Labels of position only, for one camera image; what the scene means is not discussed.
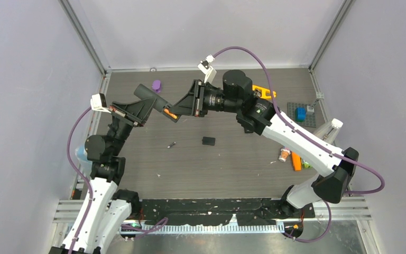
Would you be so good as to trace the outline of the black remote control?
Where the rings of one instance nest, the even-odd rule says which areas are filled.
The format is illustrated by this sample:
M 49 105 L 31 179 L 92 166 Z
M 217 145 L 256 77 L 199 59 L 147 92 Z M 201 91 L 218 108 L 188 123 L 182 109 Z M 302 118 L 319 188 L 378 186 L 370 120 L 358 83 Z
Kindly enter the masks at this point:
M 173 119 L 172 117 L 168 116 L 167 114 L 164 113 L 164 109 L 172 107 L 172 104 L 170 104 L 168 101 L 166 101 L 164 98 L 159 96 L 157 93 L 154 91 L 148 89 L 146 86 L 143 84 L 139 84 L 137 88 L 134 91 L 134 95 L 138 97 L 139 99 L 146 99 L 146 98 L 153 98 L 155 100 L 155 103 L 153 105 L 153 108 L 158 111 L 160 114 L 163 116 L 167 117 L 169 120 L 171 120 L 174 123 L 177 123 L 178 120 L 180 119 L 180 116 L 178 116 L 178 119 Z

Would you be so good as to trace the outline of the black remote battery cover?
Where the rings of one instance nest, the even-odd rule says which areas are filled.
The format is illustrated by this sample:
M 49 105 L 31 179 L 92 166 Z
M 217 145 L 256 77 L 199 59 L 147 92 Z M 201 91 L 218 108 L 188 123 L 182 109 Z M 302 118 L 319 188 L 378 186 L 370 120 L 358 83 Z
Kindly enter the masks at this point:
M 202 144 L 207 146 L 214 146 L 216 143 L 216 138 L 213 137 L 202 137 Z

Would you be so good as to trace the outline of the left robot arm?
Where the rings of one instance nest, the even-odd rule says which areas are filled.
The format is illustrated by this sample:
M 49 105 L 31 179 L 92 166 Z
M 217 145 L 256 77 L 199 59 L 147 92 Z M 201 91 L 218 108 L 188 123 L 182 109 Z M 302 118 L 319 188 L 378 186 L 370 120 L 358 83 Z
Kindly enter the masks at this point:
M 88 193 L 72 229 L 58 247 L 50 253 L 107 253 L 123 222 L 140 215 L 141 204 L 137 192 L 119 190 L 126 159 L 119 157 L 131 131 L 143 127 L 156 103 L 154 97 L 132 103 L 106 104 L 103 94 L 91 97 L 89 111 L 109 113 L 112 123 L 106 135 L 91 135 L 84 149 L 92 166 L 85 176 L 76 166 L 74 170 L 84 180 Z

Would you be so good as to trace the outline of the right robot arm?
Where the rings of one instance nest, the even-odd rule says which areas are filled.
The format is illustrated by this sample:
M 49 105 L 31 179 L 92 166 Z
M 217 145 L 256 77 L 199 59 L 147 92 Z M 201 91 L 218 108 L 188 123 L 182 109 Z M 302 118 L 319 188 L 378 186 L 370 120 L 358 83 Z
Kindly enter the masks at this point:
M 310 163 L 317 176 L 290 186 L 280 199 L 281 212 L 296 216 L 309 203 L 320 200 L 337 204 L 345 194 L 354 172 L 358 152 L 342 150 L 291 123 L 273 104 L 256 95 L 253 82 L 240 70 L 223 74 L 223 87 L 199 79 L 193 81 L 186 96 L 169 111 L 175 115 L 204 117 L 208 111 L 230 112 L 245 129 L 289 148 Z

